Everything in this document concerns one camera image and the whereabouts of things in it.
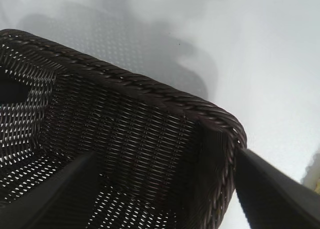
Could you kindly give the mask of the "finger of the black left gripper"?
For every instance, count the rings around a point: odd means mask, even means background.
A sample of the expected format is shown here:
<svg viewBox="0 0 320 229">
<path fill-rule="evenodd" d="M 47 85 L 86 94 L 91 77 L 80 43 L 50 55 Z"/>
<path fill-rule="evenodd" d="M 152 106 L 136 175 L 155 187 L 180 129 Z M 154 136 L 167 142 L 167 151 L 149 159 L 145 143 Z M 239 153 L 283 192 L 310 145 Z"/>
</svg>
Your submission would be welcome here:
<svg viewBox="0 0 320 229">
<path fill-rule="evenodd" d="M 97 157 L 81 154 L 11 203 L 0 203 L 2 229 L 84 229 L 99 191 Z"/>
<path fill-rule="evenodd" d="M 318 229 L 320 196 L 249 149 L 236 156 L 235 189 L 252 229 Z"/>
</svg>

